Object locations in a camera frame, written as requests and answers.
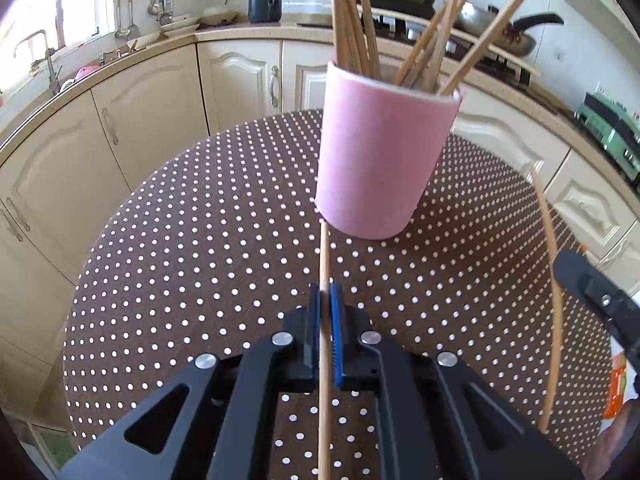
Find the pink cylindrical container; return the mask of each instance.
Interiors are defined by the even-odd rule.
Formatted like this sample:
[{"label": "pink cylindrical container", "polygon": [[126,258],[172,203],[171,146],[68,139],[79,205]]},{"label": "pink cylindrical container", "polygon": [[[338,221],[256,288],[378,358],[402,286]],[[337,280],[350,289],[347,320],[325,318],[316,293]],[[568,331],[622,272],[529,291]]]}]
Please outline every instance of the pink cylindrical container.
[{"label": "pink cylindrical container", "polygon": [[411,219],[460,108],[329,63],[316,205],[345,234],[382,240]]}]

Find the green appliance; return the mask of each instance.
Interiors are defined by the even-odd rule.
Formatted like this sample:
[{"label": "green appliance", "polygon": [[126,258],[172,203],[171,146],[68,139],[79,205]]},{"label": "green appliance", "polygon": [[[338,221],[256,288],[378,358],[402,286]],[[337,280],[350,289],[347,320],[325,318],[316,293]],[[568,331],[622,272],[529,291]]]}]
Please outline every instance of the green appliance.
[{"label": "green appliance", "polygon": [[587,93],[575,118],[613,158],[640,192],[640,128],[619,102],[602,92]]}]

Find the triangular cutout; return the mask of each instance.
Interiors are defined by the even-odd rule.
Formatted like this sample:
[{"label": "triangular cutout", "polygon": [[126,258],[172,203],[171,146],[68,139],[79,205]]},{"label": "triangular cutout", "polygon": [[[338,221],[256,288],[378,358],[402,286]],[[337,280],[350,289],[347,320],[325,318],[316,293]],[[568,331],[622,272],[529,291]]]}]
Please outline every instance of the triangular cutout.
[{"label": "triangular cutout", "polygon": [[187,395],[186,384],[176,386],[125,431],[124,438],[151,454],[162,453]]},{"label": "triangular cutout", "polygon": [[522,438],[523,428],[476,384],[466,384],[463,391],[488,450],[497,451]]}]

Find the metal screw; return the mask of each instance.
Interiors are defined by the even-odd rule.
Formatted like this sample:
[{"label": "metal screw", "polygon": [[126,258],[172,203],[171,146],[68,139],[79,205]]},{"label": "metal screw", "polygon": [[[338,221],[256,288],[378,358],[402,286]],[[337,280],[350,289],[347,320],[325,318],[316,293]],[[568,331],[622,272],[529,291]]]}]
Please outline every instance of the metal screw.
[{"label": "metal screw", "polygon": [[453,352],[440,352],[438,357],[436,358],[438,364],[440,366],[446,366],[447,368],[451,368],[455,366],[458,362],[458,357]]},{"label": "metal screw", "polygon": [[218,358],[213,354],[200,354],[196,357],[196,366],[202,370],[213,368],[218,362]]},{"label": "metal screw", "polygon": [[288,346],[293,343],[293,336],[289,332],[276,332],[271,336],[271,342],[276,346]]},{"label": "metal screw", "polygon": [[380,341],[382,341],[382,336],[378,332],[374,332],[373,330],[367,330],[363,332],[360,336],[360,340],[365,345],[377,345]]}]

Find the polka dot tablecloth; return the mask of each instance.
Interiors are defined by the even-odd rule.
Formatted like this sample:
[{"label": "polka dot tablecloth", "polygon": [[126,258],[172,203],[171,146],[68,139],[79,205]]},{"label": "polka dot tablecloth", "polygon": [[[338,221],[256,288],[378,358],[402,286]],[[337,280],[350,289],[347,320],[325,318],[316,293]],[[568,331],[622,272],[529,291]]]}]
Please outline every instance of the polka dot tablecloth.
[{"label": "polka dot tablecloth", "polygon": [[[318,280],[314,209],[321,112],[209,137],[158,169],[105,226],[79,277],[65,389],[79,447],[201,352],[243,352],[307,304]],[[558,243],[577,242],[554,212]],[[330,235],[344,300],[412,352],[457,352],[529,420],[545,397],[551,290],[533,188],[496,156],[450,136],[404,232]],[[596,437],[609,337],[564,298],[562,369],[549,437],[579,463]],[[317,474],[317,395],[282,395],[273,479]],[[333,478],[378,478],[373,398],[334,392]]]}]

